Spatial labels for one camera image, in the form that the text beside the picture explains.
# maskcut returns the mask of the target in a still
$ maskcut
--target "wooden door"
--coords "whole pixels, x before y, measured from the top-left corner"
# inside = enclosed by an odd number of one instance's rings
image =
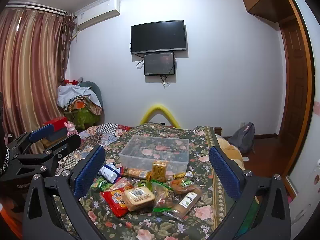
[[[279,134],[285,150],[292,153],[297,145],[305,117],[308,96],[306,51],[297,19],[280,23],[286,54],[287,88],[284,115]]]

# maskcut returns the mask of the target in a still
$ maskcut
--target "pink stuffed toy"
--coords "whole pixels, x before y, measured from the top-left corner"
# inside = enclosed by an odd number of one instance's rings
[[[64,125],[65,127],[67,127],[67,136],[69,136],[70,134],[78,134],[77,130],[75,129],[74,123],[68,121],[68,123],[64,122]]]

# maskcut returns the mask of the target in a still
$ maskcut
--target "plastic storage bin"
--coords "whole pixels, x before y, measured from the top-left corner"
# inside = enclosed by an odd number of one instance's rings
[[[189,139],[133,135],[119,154],[122,166],[151,171],[155,160],[169,161],[167,174],[187,170]]]

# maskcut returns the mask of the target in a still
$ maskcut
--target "metal screw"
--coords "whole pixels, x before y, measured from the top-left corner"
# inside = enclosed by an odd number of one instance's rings
[[[279,174],[275,174],[275,179],[276,180],[281,180],[281,176]]]
[[[244,174],[245,174],[247,177],[251,177],[251,176],[252,176],[252,171],[244,170]]]
[[[39,178],[40,178],[40,174],[39,174],[39,173],[33,175],[33,179],[37,180],[37,179],[39,179]]]
[[[62,176],[69,176],[69,174],[70,174],[70,171],[69,170],[64,170],[63,172],[62,172]]]

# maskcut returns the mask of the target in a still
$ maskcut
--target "gray bag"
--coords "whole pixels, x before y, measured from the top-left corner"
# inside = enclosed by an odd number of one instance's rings
[[[237,147],[242,155],[247,154],[251,150],[253,151],[254,132],[254,124],[249,122],[236,131],[235,134],[228,139],[228,142]]]

